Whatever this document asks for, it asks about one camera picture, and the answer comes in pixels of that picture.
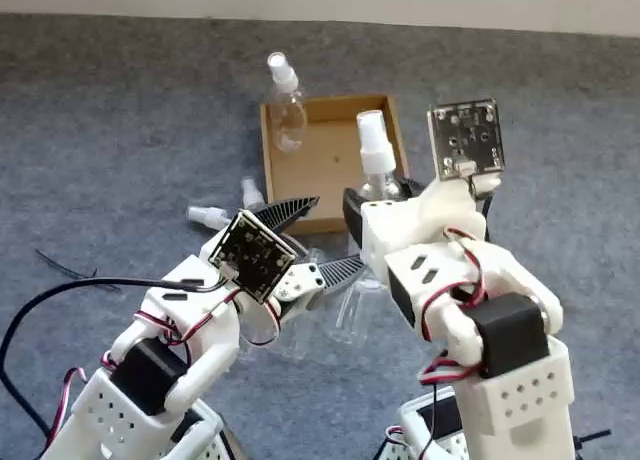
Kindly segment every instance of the cardboard box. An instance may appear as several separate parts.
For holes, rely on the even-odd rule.
[[[386,95],[311,98],[305,103],[309,127],[299,150],[285,153],[273,141],[269,106],[261,106],[262,150],[268,201],[318,196],[318,205],[298,220],[289,233],[325,233],[346,230],[342,192],[364,183],[356,115],[382,110],[396,157],[396,172],[409,169],[393,99]]]

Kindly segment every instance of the white spray nozzle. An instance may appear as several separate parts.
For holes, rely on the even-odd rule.
[[[387,137],[384,115],[381,110],[361,112],[357,116],[360,134],[360,157],[366,175],[393,172],[396,159]]]
[[[298,88],[298,76],[284,53],[273,52],[267,59],[267,65],[271,69],[273,82],[280,91],[291,93]]]
[[[250,209],[264,205],[264,197],[252,177],[243,177],[240,184],[242,185],[242,204],[244,208]]]
[[[189,207],[187,218],[214,230],[222,230],[231,222],[227,211],[217,207]]]

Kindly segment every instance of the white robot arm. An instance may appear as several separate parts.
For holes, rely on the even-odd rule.
[[[569,355],[552,336],[562,307],[510,252],[483,241],[486,220],[476,211],[504,166],[497,107],[490,100],[438,107],[429,124],[438,178],[407,201],[360,207],[363,261],[414,331],[446,344],[446,360],[423,372],[423,384],[457,380],[453,415],[464,452],[441,445],[442,432],[443,442],[434,441],[407,406],[405,442],[418,460],[573,460]],[[438,374],[438,362],[464,373]]]
[[[253,330],[275,327],[277,332],[316,294],[362,268],[347,259],[351,267],[342,277],[325,280],[335,264],[293,265],[294,258],[254,214],[241,211],[198,257],[188,257],[164,278],[220,288],[208,293],[149,289],[132,324],[114,341],[109,363],[91,377],[42,458],[209,458],[222,422],[199,398],[237,356],[239,315]],[[169,345],[160,340],[167,330],[181,334],[174,345],[187,344],[191,359],[186,364],[169,349],[171,340]]]

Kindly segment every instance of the square circuit board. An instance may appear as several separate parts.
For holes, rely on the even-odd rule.
[[[440,180],[504,170],[495,100],[451,103],[428,112],[433,157]]]
[[[258,303],[264,303],[296,259],[295,252],[255,215],[241,210],[209,257],[220,268],[223,262],[236,272],[234,279]]]

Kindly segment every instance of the black cable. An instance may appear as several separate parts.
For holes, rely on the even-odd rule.
[[[182,290],[185,292],[193,292],[193,293],[209,293],[217,290],[226,284],[226,280],[221,280],[215,285],[210,287],[200,287],[194,285],[193,283],[182,283],[182,282],[171,282],[167,280],[148,280],[148,279],[140,279],[140,278],[120,278],[120,277],[93,277],[93,278],[83,278],[80,280],[76,280],[69,283],[63,283],[62,285],[58,285],[57,287],[50,288],[42,292],[41,294],[34,297],[32,300],[27,302],[25,305],[18,310],[18,313],[11,323],[9,324],[9,328],[7,328],[6,333],[4,334],[4,338],[2,339],[2,344],[0,344],[0,381],[7,389],[7,392],[14,398],[18,405],[31,417],[31,419],[36,423],[40,431],[45,435],[45,437],[49,436],[50,428],[47,425],[47,422],[42,418],[42,416],[36,411],[35,408],[29,403],[29,401],[24,398],[24,396],[20,393],[18,388],[13,384],[7,372],[5,370],[5,362],[7,359],[7,352],[9,350],[9,346],[13,337],[20,326],[22,320],[27,316],[27,314],[36,308],[38,305],[46,301],[47,299],[58,295],[60,293],[66,292],[68,290],[73,290],[75,288],[81,287],[89,287],[92,285],[129,285],[136,287],[158,287],[165,288],[167,290]]]
[[[491,241],[491,235],[489,234],[489,209],[491,208],[491,202],[493,202],[493,194],[489,195],[482,204],[482,216],[487,221],[487,229],[484,232],[485,242]]]
[[[436,382],[433,384],[433,408],[431,409],[431,429],[430,429],[431,431],[429,432],[431,438],[429,438],[429,441],[420,452],[420,455],[418,456],[418,460],[425,460],[424,454],[427,453],[427,450],[433,443],[433,436],[436,433],[436,408],[438,403],[437,397],[438,397],[438,383]]]
[[[49,255],[45,254],[42,250],[34,248],[34,251],[38,254],[40,258],[42,258],[45,262],[47,262],[47,265],[49,265],[51,268],[56,269],[63,275],[66,275],[69,278],[73,278],[74,280],[80,280],[81,278],[94,278],[98,274],[98,269],[94,268],[93,273],[91,273],[91,275],[84,275],[80,272],[76,272],[75,270],[71,270],[70,268],[65,267],[60,262],[54,260]],[[96,287],[102,288],[104,290],[110,290],[112,292],[122,291],[122,289],[116,287],[115,285],[96,285]]]

